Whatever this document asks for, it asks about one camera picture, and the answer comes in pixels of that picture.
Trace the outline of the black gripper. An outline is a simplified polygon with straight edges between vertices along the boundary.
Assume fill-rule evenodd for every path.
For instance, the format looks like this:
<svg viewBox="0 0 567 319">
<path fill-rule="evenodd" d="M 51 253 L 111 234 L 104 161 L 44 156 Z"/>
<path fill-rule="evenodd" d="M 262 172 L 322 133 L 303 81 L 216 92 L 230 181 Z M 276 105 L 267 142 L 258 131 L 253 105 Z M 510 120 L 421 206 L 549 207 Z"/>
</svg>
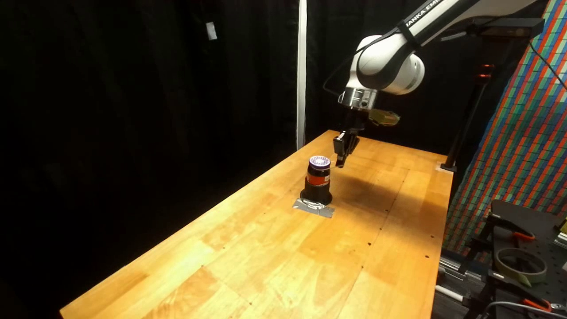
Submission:
<svg viewBox="0 0 567 319">
<path fill-rule="evenodd" d="M 366 126 L 366 113 L 365 112 L 352 112 L 349 110 L 343 117 L 342 129 L 333 140 L 333 147 L 336 151 L 334 167 L 342 168 L 343 163 L 352 154 L 354 147 L 357 145 L 357 135 Z"/>
</svg>

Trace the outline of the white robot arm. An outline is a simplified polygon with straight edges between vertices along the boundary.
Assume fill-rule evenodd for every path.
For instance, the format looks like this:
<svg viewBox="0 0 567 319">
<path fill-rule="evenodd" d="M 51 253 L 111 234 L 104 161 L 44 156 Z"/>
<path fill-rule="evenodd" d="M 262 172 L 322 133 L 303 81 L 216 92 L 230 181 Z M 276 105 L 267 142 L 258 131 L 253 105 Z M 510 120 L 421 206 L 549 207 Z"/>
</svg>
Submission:
<svg viewBox="0 0 567 319">
<path fill-rule="evenodd" d="M 535 0 L 425 0 L 407 18 L 382 35 L 363 37 L 350 58 L 349 78 L 336 101 L 349 110 L 347 126 L 333 140 L 336 167 L 357 145 L 359 115 L 373 108 L 381 92 L 404 96 L 425 76 L 425 64 L 416 50 L 434 41 L 446 28 L 471 18 L 501 18 Z"/>
</svg>

